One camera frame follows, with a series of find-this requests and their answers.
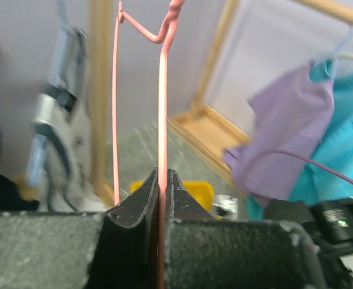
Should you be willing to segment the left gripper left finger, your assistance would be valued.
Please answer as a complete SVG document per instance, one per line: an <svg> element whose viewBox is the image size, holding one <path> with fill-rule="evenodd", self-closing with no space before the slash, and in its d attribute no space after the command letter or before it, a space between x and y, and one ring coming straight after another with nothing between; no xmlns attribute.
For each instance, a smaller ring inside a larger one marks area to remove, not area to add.
<svg viewBox="0 0 353 289"><path fill-rule="evenodd" d="M105 213L89 269L89 288L156 288L158 170Z"/></svg>

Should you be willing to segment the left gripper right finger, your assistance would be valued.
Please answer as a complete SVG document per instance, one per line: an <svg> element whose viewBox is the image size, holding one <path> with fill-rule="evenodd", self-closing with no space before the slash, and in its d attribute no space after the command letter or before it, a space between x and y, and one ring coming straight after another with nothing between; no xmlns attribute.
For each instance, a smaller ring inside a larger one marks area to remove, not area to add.
<svg viewBox="0 0 353 289"><path fill-rule="evenodd" d="M167 171L166 219L214 221L215 218L186 190L174 169Z"/></svg>

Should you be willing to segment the pink wire hanger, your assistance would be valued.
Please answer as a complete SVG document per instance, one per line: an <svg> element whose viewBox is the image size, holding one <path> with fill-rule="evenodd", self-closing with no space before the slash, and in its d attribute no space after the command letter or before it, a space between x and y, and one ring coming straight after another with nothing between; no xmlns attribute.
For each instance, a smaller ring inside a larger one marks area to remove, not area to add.
<svg viewBox="0 0 353 289"><path fill-rule="evenodd" d="M114 27L112 89L111 89L111 128L113 153L113 193L114 204L120 202L119 196L119 161L117 147L117 53L119 24L127 20L148 40L162 44L158 70L158 242L157 242L157 287L164 288L164 221L167 189L167 68L170 47L175 38L178 18L184 1L170 1L168 12L163 19L157 35L151 33L132 16L123 10L122 2L118 2L117 16Z"/></svg>

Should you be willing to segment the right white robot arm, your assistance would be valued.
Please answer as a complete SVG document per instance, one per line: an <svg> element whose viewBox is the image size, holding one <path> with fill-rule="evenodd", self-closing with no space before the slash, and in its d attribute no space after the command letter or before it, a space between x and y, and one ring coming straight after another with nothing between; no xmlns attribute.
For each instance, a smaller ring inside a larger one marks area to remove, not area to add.
<svg viewBox="0 0 353 289"><path fill-rule="evenodd" d="M330 267L343 266L353 277L353 197L312 206L275 199L265 208L263 218L300 224L320 248L320 257Z"/></svg>

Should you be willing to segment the blue hanger under white jersey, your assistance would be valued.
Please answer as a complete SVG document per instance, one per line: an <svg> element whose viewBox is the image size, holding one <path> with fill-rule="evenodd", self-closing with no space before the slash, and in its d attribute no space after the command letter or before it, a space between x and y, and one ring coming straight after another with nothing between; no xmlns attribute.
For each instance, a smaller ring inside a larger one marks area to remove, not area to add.
<svg viewBox="0 0 353 289"><path fill-rule="evenodd" d="M65 87L64 59L66 58L66 46L70 25L67 16L66 1L56 1L56 8L59 17L59 28L48 83L56 88L63 88ZM46 136L38 133L34 134L26 174L26 181L30 187L37 187L40 182L46 158L46 141Z"/></svg>

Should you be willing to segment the blue hanger on right rack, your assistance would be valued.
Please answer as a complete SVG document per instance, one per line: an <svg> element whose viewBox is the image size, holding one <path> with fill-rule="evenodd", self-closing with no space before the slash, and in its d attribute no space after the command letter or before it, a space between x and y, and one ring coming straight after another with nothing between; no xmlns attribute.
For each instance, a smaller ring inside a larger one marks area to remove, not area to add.
<svg viewBox="0 0 353 289"><path fill-rule="evenodd" d="M325 63L329 64L328 75L333 80L335 80L336 78L339 62L341 61L341 60L335 59L335 56L337 54L345 54L343 53L343 50L346 48L346 46L349 44L349 42L352 39L353 39L353 26L350 27L348 34L343 38L343 40L341 40L336 45L331 55L328 58L326 58Z"/></svg>

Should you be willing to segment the yellow plastic tray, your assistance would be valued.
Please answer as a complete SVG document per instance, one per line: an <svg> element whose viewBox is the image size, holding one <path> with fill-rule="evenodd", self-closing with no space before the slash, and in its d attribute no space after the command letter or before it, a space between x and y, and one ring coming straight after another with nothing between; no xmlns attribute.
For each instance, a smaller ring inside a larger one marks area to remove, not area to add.
<svg viewBox="0 0 353 289"><path fill-rule="evenodd" d="M204 207L211 215L211 201L214 197L212 186L206 181L185 181L182 182L186 190ZM158 185L158 178L148 178L143 182L134 184L133 191L126 201L130 210L135 214L155 215L160 220L165 218L166 189L161 192Z"/></svg>

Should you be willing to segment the right wooden clothes rack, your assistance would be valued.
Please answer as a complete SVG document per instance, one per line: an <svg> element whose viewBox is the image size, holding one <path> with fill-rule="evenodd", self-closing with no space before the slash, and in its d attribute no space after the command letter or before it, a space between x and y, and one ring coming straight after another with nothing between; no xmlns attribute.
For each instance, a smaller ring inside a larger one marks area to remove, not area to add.
<svg viewBox="0 0 353 289"><path fill-rule="evenodd" d="M204 96L240 3L241 1L225 2L192 105L189 110L169 121L171 129L191 145L193 150L229 184L232 182L231 171L222 161L222 150L230 145L248 141L249 136L214 108L204 104Z"/></svg>

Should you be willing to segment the wooden clothes rack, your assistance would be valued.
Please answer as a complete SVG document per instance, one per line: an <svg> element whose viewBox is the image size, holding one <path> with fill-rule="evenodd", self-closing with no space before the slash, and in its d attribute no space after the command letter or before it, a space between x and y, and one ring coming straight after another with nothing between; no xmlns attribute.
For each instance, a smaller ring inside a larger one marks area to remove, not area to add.
<svg viewBox="0 0 353 289"><path fill-rule="evenodd" d="M89 108L92 120L92 175L90 182L106 205L113 205L113 188L106 178L107 146L111 129L110 81L113 38L113 1L88 1Z"/></svg>
<svg viewBox="0 0 353 289"><path fill-rule="evenodd" d="M192 105L189 110L169 121L171 129L191 145L193 150L229 184L232 182L231 171L222 161L222 150L230 145L248 141L249 136L214 108L204 104L204 96L240 3L241 1L225 2Z"/></svg>

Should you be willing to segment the white grey basketball jersey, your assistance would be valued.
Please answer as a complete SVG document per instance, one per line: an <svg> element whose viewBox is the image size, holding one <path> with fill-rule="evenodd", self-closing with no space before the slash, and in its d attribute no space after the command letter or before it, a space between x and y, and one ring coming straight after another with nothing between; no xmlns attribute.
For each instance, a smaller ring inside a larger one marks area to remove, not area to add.
<svg viewBox="0 0 353 289"><path fill-rule="evenodd" d="M92 170L92 123L88 108L87 36L70 27L65 87L42 88L33 133L47 137L46 158L37 185L40 210L104 212L107 207L89 183Z"/></svg>

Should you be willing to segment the purple shirt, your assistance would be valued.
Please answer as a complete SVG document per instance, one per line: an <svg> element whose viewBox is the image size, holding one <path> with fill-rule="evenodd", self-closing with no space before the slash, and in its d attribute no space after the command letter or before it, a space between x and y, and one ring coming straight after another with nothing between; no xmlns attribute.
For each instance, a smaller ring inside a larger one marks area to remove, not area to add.
<svg viewBox="0 0 353 289"><path fill-rule="evenodd" d="M333 81L312 81L314 67L306 63L254 95L249 100L255 114L252 141L223 154L234 183L261 207L272 199L288 199L305 165L278 151L310 157L330 124Z"/></svg>

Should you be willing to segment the turquoise shirt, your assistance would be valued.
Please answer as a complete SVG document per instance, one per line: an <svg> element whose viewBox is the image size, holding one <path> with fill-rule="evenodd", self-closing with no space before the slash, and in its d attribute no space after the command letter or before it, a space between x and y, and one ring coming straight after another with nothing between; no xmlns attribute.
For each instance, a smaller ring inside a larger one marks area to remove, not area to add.
<svg viewBox="0 0 353 289"><path fill-rule="evenodd" d="M315 65L310 72L312 81L330 78L329 64L325 61L309 62ZM305 163L287 201L304 201L307 205L314 205L326 200L353 196L353 73L332 81L334 112L313 154L303 157L292 152L278 151L281 155L297 158ZM261 220L270 202L261 207L246 194L250 219Z"/></svg>

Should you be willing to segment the left wooden clothes rack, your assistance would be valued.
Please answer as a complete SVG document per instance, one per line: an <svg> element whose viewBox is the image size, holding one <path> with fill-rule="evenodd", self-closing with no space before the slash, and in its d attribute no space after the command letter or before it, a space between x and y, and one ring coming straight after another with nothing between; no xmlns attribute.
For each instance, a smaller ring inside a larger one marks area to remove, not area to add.
<svg viewBox="0 0 353 289"><path fill-rule="evenodd" d="M106 205L113 205L113 188L106 178L107 146L111 129L110 81L113 38L113 1L88 1L89 108L92 120L92 175L90 182Z"/></svg>

